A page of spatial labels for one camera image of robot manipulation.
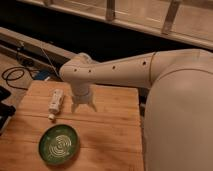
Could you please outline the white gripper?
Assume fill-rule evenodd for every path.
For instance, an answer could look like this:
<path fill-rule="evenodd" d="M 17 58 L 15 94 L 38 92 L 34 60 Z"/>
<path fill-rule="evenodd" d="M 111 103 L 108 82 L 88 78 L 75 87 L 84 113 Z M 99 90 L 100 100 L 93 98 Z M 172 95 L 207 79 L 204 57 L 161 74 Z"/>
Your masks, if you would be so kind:
<path fill-rule="evenodd" d="M 78 108 L 78 104 L 88 104 L 95 112 L 97 112 L 97 108 L 94 103 L 90 103 L 92 101 L 92 91 L 89 86 L 72 86 L 72 100 L 73 104 L 71 105 L 71 113 L 75 113 Z"/>

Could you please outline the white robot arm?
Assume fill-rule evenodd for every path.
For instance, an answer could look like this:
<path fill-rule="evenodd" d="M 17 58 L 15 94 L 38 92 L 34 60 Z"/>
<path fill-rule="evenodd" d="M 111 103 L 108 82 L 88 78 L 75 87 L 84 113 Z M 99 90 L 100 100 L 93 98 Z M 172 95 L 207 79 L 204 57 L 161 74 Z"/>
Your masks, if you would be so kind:
<path fill-rule="evenodd" d="M 213 52 L 182 49 L 95 63 L 79 53 L 60 68 L 73 105 L 92 84 L 149 90 L 143 124 L 146 171 L 213 171 Z"/>

